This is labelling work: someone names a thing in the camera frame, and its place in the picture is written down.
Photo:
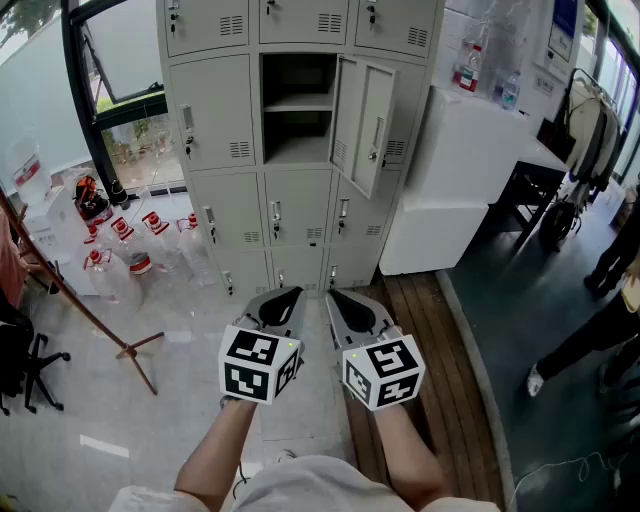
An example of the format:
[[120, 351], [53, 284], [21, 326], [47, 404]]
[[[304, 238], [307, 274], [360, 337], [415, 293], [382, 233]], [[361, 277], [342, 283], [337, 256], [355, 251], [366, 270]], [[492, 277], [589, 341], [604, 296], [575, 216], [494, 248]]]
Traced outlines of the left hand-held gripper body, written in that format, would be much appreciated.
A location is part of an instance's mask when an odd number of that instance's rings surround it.
[[218, 355], [220, 389], [225, 395], [261, 404], [296, 378], [304, 344], [288, 328], [261, 328], [242, 316], [226, 327]]

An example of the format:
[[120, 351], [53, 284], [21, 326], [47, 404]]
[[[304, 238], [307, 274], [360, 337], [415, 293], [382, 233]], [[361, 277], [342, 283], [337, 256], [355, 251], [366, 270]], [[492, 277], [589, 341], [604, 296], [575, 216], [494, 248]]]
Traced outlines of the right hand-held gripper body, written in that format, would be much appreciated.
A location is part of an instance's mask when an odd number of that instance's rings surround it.
[[425, 375], [424, 359], [412, 335], [346, 348], [340, 381], [369, 411], [414, 399]]

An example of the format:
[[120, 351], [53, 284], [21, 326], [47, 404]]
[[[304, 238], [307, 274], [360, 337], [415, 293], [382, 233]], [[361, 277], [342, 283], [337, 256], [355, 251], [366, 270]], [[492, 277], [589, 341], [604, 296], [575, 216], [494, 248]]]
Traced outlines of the grey locker door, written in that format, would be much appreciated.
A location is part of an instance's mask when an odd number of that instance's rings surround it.
[[366, 198], [378, 186], [399, 77], [371, 60], [337, 56], [329, 162]]

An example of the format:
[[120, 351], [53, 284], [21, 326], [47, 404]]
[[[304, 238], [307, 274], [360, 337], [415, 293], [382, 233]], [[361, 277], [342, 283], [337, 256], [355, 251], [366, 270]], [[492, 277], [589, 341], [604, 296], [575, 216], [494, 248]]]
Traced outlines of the grey metal locker cabinet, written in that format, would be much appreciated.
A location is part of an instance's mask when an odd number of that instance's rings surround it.
[[[445, 0], [157, 0], [168, 113], [233, 298], [370, 284], [418, 139]], [[400, 73], [366, 198], [329, 162], [340, 54]]]

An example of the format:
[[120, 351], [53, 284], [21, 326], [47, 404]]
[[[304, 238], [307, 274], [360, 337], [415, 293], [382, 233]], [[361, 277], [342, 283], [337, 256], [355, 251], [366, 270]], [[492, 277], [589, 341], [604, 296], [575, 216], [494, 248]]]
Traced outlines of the person's left forearm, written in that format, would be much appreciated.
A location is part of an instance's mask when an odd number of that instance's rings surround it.
[[231, 491], [257, 404], [230, 400], [181, 467], [176, 491], [201, 501], [210, 512], [220, 512]]

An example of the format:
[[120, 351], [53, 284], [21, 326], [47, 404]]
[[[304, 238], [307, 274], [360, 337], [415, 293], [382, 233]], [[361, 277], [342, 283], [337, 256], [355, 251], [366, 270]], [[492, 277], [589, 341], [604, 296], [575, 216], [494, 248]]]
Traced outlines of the brown wooden plank platform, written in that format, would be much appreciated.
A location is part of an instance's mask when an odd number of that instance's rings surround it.
[[435, 274], [385, 277], [358, 288], [381, 303], [416, 340], [426, 374], [405, 408], [457, 497], [506, 507], [501, 468], [485, 401], [454, 312]]

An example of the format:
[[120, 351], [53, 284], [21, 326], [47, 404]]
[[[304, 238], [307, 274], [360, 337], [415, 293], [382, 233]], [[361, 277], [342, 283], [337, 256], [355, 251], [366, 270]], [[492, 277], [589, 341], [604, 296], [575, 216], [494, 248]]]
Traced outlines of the person's white shirt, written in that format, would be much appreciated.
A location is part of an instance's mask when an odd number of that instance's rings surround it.
[[[184, 492], [121, 489], [108, 512], [211, 512]], [[389, 487], [347, 462], [312, 455], [272, 464], [252, 477], [230, 512], [415, 512]]]

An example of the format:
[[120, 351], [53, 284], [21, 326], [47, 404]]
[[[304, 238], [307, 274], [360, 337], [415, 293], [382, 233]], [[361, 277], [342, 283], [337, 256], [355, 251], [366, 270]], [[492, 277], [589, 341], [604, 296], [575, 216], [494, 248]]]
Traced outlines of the brown wooden coat stand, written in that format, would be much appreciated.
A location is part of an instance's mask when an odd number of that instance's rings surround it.
[[8, 218], [8, 222], [14, 229], [19, 238], [23, 241], [25, 246], [25, 254], [31, 255], [42, 268], [44, 272], [51, 278], [52, 282], [59, 288], [64, 296], [101, 332], [103, 332], [108, 339], [112, 340], [117, 346], [120, 347], [120, 352], [117, 354], [117, 359], [129, 359], [134, 365], [136, 371], [140, 375], [141, 379], [153, 395], [158, 395], [156, 387], [151, 383], [146, 373], [142, 369], [141, 365], [137, 361], [138, 351], [137, 349], [151, 343], [165, 335], [164, 332], [158, 332], [152, 336], [144, 338], [137, 343], [127, 344], [120, 337], [118, 337], [111, 329], [109, 329], [98, 317], [96, 317], [71, 291], [71, 289], [63, 281], [61, 274], [57, 266], [51, 267], [48, 261], [41, 254], [34, 242], [31, 240], [28, 231], [24, 226], [23, 219], [25, 217], [27, 206], [24, 206], [20, 213], [17, 213], [13, 205], [7, 199], [4, 191], [0, 187], [0, 208], [4, 211]]

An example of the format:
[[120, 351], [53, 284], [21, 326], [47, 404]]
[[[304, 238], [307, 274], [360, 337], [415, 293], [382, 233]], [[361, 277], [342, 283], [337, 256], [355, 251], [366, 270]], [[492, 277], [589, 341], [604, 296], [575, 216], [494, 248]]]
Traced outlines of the orange black bag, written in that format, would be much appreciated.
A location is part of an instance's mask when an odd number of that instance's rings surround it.
[[76, 210], [87, 226], [104, 223], [113, 216], [109, 200], [101, 196], [96, 180], [89, 175], [76, 180], [73, 200]]

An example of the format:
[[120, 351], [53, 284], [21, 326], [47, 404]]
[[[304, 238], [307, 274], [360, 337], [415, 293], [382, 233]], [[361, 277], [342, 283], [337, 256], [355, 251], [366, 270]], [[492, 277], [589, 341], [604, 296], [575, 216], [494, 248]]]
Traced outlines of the white water dispenser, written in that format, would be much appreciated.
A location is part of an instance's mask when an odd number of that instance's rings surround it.
[[98, 295], [83, 269], [90, 251], [84, 244], [89, 230], [67, 188], [55, 187], [43, 203], [29, 206], [24, 224], [45, 259], [52, 265], [58, 263], [64, 281], [76, 295]]

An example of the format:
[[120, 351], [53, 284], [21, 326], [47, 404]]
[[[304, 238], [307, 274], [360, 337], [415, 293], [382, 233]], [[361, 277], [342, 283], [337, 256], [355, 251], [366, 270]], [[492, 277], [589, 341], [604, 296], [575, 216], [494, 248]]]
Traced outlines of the salmon garment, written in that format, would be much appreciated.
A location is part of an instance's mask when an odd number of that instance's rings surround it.
[[0, 208], [0, 289], [14, 307], [20, 303], [26, 276], [26, 266], [13, 242], [8, 218]]

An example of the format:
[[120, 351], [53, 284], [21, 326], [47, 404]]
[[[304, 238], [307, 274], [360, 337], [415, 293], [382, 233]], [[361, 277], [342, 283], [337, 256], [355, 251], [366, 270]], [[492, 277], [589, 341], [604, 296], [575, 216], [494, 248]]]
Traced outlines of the blue label clear bottle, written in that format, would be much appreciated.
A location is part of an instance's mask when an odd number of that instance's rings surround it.
[[520, 71], [513, 71], [503, 80], [501, 106], [503, 109], [512, 111], [515, 108], [520, 91]]

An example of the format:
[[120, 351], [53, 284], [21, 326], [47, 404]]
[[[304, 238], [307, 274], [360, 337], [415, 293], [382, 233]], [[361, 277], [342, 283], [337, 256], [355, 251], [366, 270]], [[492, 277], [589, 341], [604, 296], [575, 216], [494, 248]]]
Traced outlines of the clear plastic bag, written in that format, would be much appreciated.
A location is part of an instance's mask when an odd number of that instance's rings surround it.
[[497, 103], [507, 80], [520, 71], [530, 4], [531, 0], [491, 0], [467, 30], [467, 40], [481, 47], [475, 96]]

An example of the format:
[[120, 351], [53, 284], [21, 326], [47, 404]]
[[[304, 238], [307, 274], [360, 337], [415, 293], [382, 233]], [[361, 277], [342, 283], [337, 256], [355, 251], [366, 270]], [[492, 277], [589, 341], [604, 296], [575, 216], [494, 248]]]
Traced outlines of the black window frame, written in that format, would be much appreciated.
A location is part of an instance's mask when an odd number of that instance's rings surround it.
[[100, 183], [180, 193], [157, 38], [156, 0], [60, 0], [73, 104]]

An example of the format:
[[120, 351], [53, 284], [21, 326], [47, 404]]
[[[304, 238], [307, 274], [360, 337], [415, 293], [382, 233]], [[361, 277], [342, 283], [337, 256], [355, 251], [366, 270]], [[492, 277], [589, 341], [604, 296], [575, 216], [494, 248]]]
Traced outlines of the blue white wall poster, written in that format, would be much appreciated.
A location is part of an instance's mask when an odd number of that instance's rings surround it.
[[577, 30], [578, 0], [550, 0], [550, 6], [547, 56], [554, 62], [569, 63]]

